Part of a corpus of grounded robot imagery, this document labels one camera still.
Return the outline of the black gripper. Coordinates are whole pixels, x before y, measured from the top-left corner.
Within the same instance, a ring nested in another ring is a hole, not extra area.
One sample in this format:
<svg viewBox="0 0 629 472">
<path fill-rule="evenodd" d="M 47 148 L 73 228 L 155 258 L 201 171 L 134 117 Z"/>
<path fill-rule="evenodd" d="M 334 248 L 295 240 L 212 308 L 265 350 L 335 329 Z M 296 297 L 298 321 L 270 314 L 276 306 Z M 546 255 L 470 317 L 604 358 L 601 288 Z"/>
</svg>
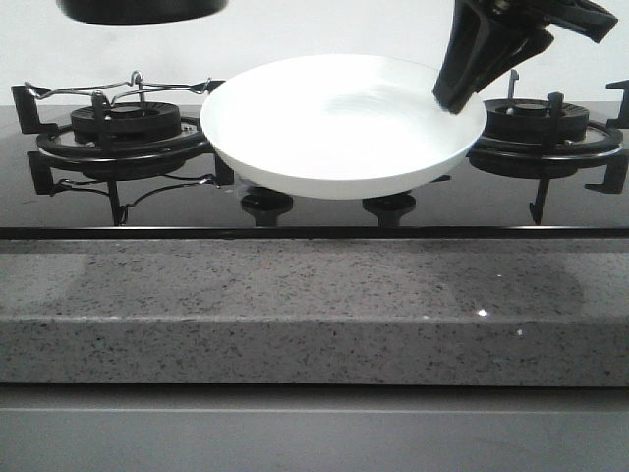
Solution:
<svg viewBox="0 0 629 472">
<path fill-rule="evenodd" d="M 600 43 L 618 19 L 592 1 L 457 1 L 444 60 L 433 87 L 443 109 L 458 114 L 474 93 L 545 52 L 554 24 Z"/>
</svg>

